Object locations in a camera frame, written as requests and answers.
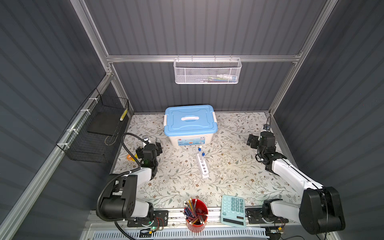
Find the blue plastic bin lid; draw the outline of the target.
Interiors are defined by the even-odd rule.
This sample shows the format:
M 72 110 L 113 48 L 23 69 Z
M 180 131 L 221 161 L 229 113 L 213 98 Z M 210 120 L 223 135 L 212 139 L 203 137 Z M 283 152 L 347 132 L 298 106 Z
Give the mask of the blue plastic bin lid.
M 165 111 L 164 132 L 168 137 L 214 134 L 218 123 L 211 105 L 169 107 Z

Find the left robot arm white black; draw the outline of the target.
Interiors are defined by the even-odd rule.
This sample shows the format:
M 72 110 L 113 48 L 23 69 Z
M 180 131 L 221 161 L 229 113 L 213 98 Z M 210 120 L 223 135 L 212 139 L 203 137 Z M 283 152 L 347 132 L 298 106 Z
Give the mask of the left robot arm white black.
M 124 143 L 125 136 L 134 137 L 145 145 L 137 148 L 137 153 L 133 154 Z M 163 153 L 163 149 L 161 143 L 152 143 L 132 133 L 123 133 L 121 143 L 138 167 L 114 175 L 106 183 L 97 199 L 96 214 L 105 222 L 113 222 L 126 238 L 133 240 L 118 222 L 136 218 L 149 222 L 154 220 L 153 204 L 137 199 L 137 188 L 155 178 L 159 165 L 157 157 Z

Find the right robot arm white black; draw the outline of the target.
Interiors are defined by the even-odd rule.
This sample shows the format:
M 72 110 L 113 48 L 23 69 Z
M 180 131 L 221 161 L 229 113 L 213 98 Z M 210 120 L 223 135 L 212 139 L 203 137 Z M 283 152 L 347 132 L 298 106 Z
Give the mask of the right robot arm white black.
M 263 221 L 273 223 L 278 218 L 288 219 L 300 223 L 311 235 L 344 230 L 346 221 L 339 192 L 314 181 L 276 151 L 271 123 L 272 117 L 268 116 L 260 135 L 250 134 L 247 145 L 257 151 L 257 162 L 264 164 L 266 171 L 284 179 L 302 200 L 300 204 L 282 199 L 265 200 L 261 210 Z

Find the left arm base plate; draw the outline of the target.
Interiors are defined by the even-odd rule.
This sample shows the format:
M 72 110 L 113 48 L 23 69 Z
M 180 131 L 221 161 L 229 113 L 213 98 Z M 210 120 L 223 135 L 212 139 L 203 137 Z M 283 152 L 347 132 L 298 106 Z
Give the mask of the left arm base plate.
M 133 218 L 127 220 L 128 228 L 141 227 L 166 227 L 168 225 L 169 211 L 155 210 L 149 212 L 144 218 Z

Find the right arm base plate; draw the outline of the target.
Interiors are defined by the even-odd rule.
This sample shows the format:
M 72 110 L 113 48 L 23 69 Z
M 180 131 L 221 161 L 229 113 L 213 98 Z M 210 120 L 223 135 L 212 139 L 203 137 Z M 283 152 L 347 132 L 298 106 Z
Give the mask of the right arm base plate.
M 263 217 L 262 208 L 245 208 L 245 214 L 248 218 L 249 224 L 287 224 L 288 219 L 281 217 Z

